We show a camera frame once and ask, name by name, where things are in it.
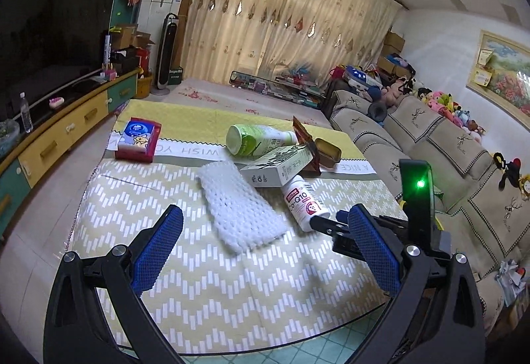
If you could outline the white supplement bottle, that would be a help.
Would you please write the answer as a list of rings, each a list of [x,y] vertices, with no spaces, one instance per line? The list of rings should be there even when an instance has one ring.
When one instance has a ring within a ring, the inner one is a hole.
[[[329,219],[331,212],[317,200],[313,187],[300,175],[294,176],[281,188],[289,212],[304,232],[312,232],[310,221],[314,216]]]

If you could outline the brown plastic tray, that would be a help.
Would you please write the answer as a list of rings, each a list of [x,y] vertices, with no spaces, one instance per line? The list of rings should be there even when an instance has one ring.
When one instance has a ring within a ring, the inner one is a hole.
[[[321,166],[325,167],[326,169],[332,169],[341,162],[342,150],[338,146],[321,138],[316,138],[314,143],[319,155],[319,163]]]

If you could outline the white green paper box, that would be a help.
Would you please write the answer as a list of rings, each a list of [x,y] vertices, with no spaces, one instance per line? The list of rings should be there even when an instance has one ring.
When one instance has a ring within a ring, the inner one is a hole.
[[[278,147],[240,169],[243,178],[256,188],[279,188],[313,161],[305,145]]]

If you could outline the white foam net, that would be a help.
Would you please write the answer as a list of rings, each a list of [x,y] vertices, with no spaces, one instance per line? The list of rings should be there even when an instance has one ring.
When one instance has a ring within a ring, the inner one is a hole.
[[[231,161],[207,163],[197,176],[217,235],[234,254],[268,245],[288,232],[285,220]]]

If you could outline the red snack wrapper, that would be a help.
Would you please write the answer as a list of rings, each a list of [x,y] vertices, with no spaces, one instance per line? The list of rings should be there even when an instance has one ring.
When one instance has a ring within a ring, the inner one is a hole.
[[[320,168],[320,154],[313,140],[313,136],[307,131],[303,124],[294,116],[292,120],[293,130],[300,145],[304,145],[312,154],[312,160],[304,168],[304,171],[312,177],[322,174]]]

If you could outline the green white drink bottle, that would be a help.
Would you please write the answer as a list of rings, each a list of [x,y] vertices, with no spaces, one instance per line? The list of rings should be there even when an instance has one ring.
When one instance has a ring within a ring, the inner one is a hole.
[[[235,157],[263,156],[278,147],[297,144],[293,131],[271,126],[233,125],[226,133],[226,148]]]

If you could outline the patterned tablecloth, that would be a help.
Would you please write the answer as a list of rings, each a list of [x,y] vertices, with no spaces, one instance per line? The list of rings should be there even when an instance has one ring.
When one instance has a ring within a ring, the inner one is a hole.
[[[133,117],[162,126],[151,164],[117,160],[111,153]],[[344,326],[386,302],[366,264],[336,254],[328,236],[300,230],[278,189],[261,194],[284,233],[244,251],[226,245],[198,173],[227,158],[224,139],[236,123],[255,124],[256,118],[130,101],[111,132],[110,152],[84,192],[69,240],[82,257],[104,255],[153,226],[169,205],[182,209],[183,233],[154,286],[142,294],[180,354],[285,346]]]

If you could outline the red tissue box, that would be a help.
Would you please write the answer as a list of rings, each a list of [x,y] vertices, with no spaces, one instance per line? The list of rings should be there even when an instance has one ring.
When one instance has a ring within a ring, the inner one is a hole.
[[[152,163],[161,130],[158,122],[131,117],[120,135],[115,159]]]

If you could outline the plush toy pile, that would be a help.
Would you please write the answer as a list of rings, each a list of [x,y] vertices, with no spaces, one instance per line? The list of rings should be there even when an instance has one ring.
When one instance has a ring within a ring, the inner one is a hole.
[[[431,165],[435,193],[445,207],[460,200],[489,172],[494,187],[513,187],[529,198],[529,177],[520,159],[507,161],[482,146],[483,131],[449,94],[424,87],[412,75],[371,84],[360,70],[340,68],[331,80],[323,111],[334,129],[345,132],[401,199],[400,159]]]

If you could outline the tv cabinet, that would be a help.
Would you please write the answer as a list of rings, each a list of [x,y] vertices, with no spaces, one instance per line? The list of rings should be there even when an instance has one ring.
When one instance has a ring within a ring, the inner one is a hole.
[[[137,79],[142,72],[140,67],[136,68],[62,107],[2,160],[2,232],[7,230],[14,214],[54,164],[92,128],[135,97]]]

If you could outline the floral floor mat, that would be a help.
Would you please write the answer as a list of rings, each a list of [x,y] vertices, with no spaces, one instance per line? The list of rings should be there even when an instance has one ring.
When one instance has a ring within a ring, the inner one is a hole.
[[[169,95],[163,96],[162,101],[284,120],[295,116],[305,125],[332,128],[329,120],[319,110],[201,79],[185,79],[183,83],[171,89]]]

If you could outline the clear water bottle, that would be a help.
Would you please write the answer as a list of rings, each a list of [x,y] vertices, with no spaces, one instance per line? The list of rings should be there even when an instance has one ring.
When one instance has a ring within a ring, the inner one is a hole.
[[[26,95],[24,92],[20,93],[20,111],[21,111],[21,118],[24,125],[24,131],[26,133],[31,133],[33,131],[33,123],[30,118],[30,110],[29,110],[29,102],[26,98]]]

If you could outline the glass ashtray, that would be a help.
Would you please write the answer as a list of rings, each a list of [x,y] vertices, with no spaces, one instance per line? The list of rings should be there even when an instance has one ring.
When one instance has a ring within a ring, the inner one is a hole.
[[[20,126],[18,122],[7,119],[0,125],[0,158],[5,157],[18,143]]]

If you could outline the beige curtains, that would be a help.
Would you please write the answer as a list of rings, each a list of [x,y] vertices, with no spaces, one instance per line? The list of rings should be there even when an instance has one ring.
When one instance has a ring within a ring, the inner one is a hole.
[[[372,64],[401,5],[394,0],[191,0],[187,78],[306,72],[317,86],[340,64]]]

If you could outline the black television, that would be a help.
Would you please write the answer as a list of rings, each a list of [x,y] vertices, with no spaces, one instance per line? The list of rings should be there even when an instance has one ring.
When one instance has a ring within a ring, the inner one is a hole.
[[[114,0],[1,0],[1,118],[101,68]]]

